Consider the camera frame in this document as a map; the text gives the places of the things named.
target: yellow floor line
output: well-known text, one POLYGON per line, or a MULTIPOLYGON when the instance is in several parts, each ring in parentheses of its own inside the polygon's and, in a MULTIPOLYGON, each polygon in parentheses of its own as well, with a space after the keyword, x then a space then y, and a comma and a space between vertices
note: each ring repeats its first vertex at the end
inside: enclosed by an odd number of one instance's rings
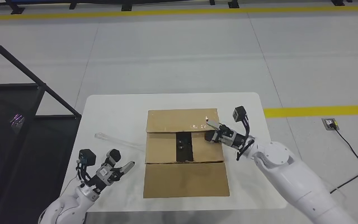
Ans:
POLYGON ((152 10, 132 12, 84 12, 84 13, 54 13, 0 15, 0 20, 51 19, 51 18, 94 18, 120 16, 159 16, 159 15, 189 15, 189 14, 230 14, 230 13, 273 13, 273 12, 324 12, 324 11, 358 11, 358 6, 322 6, 322 7, 283 7, 283 8, 217 8, 192 10, 152 10))
POLYGON ((313 106, 309 108, 266 108, 266 118, 286 118, 294 116, 338 116, 358 115, 358 106, 313 106))

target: power socket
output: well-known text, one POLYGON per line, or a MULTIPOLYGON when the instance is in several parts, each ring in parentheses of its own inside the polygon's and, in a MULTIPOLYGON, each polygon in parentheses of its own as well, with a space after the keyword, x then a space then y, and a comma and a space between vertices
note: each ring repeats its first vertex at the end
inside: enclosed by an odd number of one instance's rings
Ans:
POLYGON ((324 124, 324 127, 326 128, 326 130, 335 130, 334 128, 331 128, 329 125, 332 123, 336 124, 337 130, 339 130, 340 128, 338 127, 338 123, 336 122, 336 120, 334 118, 322 118, 322 122, 324 124))

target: clear plastic tube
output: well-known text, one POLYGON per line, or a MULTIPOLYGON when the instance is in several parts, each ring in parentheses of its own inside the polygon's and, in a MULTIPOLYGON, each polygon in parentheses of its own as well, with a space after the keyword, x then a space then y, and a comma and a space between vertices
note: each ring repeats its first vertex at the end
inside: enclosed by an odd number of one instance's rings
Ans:
POLYGON ((101 140, 104 140, 104 141, 113 142, 113 143, 119 144, 121 146, 133 148, 135 150, 139 150, 139 151, 144 152, 144 146, 145 145, 143 145, 143 144, 138 144, 138 143, 133 143, 133 142, 126 142, 126 141, 120 140, 118 138, 109 136, 109 135, 101 133, 101 132, 96 133, 95 138, 98 138, 98 139, 101 139, 101 140))

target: gray floor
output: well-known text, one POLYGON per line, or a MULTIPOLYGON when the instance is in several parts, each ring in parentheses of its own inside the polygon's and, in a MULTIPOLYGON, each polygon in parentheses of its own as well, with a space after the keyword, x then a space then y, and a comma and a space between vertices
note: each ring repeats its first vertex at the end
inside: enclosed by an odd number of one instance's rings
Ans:
MULTIPOLYGON (((93 94, 257 92, 264 108, 358 104, 358 13, 2 21, 0 44, 81 113, 93 94)), ((29 81, 0 59, 0 83, 29 81)), ((46 97, 38 114, 67 113, 46 97)), ((336 116, 358 150, 357 116, 336 116)), ((320 117, 267 119, 327 187, 358 161, 320 117)), ((358 180, 334 198, 358 221, 358 180)), ((310 223, 281 210, 90 214, 88 223, 310 223)))

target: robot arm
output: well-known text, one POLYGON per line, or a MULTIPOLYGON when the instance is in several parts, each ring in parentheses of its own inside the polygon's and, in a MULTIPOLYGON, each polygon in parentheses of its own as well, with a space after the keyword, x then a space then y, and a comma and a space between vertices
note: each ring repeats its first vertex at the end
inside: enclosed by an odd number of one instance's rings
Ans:
MULTIPOLYGON (((234 119, 248 126, 242 106, 235 109, 234 119)), ((223 124, 209 120, 207 123, 214 128, 207 132, 207 141, 221 142, 237 149, 237 160, 241 156, 252 158, 281 196, 314 224, 356 224, 332 199, 319 176, 283 144, 258 144, 248 135, 248 128, 243 136, 223 124)))
POLYGON ((40 216, 40 224, 81 224, 88 209, 100 197, 105 187, 119 181, 134 166, 131 161, 123 167, 114 168, 121 159, 118 150, 111 150, 107 158, 92 178, 87 173, 87 166, 93 166, 96 155, 91 150, 80 150, 77 161, 77 174, 81 185, 75 188, 73 195, 61 195, 52 202, 40 216))

